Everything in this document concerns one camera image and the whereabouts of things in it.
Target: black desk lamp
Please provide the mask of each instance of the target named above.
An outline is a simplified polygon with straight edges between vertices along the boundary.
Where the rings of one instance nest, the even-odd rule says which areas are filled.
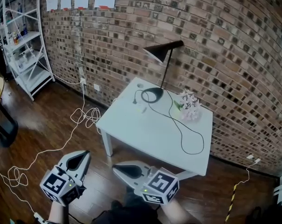
[[[158,102],[159,99],[163,96],[164,90],[162,89],[162,87],[163,87],[163,83],[164,83],[164,80],[165,80],[165,76],[166,76],[167,71],[168,71],[172,51],[173,51],[173,49],[178,48],[178,47],[182,47],[182,46],[184,46],[184,43],[183,43],[183,41],[180,40],[180,41],[176,41],[176,42],[170,42],[170,43],[167,43],[167,44],[143,48],[152,58],[159,61],[160,63],[164,62],[165,57],[168,53],[168,50],[171,50],[169,60],[168,60],[168,64],[167,64],[167,67],[165,68],[163,81],[161,82],[160,87],[149,88],[149,89],[142,91],[141,97],[142,97],[143,101],[152,104],[152,103]],[[147,96],[148,100],[145,99],[143,97],[143,95],[144,95],[144,93],[147,93],[147,92],[153,93],[155,95],[156,99],[153,100],[153,101],[149,101],[149,96]]]

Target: yellow and black striped cable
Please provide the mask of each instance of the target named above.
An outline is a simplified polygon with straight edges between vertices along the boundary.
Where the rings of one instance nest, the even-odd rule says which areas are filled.
[[[231,199],[231,204],[230,204],[230,207],[229,207],[229,211],[228,211],[228,214],[227,214],[225,223],[227,223],[227,220],[229,219],[229,216],[230,216],[230,213],[231,213],[231,209],[232,209],[232,206],[233,206],[233,200],[234,200],[234,198],[235,198],[235,192],[236,192],[237,185],[238,185],[238,184],[235,184],[235,185],[234,185],[233,196],[232,196],[232,199]]]

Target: lamp base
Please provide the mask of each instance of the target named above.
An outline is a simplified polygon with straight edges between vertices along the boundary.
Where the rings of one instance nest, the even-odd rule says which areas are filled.
[[[153,100],[153,101],[149,101],[149,95],[147,94],[147,92],[154,94],[156,99]],[[148,99],[144,98],[144,96],[143,96],[144,93],[147,94],[146,96],[147,96]],[[141,97],[142,97],[143,101],[152,104],[152,103],[158,102],[160,100],[160,98],[163,96],[163,93],[164,93],[164,90],[162,88],[154,87],[154,88],[149,88],[149,89],[142,91]]]

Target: round table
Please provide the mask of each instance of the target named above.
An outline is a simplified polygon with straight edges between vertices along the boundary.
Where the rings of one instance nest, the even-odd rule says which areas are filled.
[[[4,79],[0,77],[0,99],[4,90]],[[0,111],[5,115],[8,121],[0,124],[0,141],[2,146],[9,147],[15,140],[18,132],[18,123],[9,115],[0,102]]]

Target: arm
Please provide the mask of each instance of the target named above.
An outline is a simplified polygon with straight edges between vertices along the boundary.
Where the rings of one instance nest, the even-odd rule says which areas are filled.
[[[176,199],[171,200],[167,205],[161,205],[161,208],[172,224],[201,224]]]
[[[68,206],[63,207],[59,203],[53,201],[48,220],[57,224],[69,224]]]

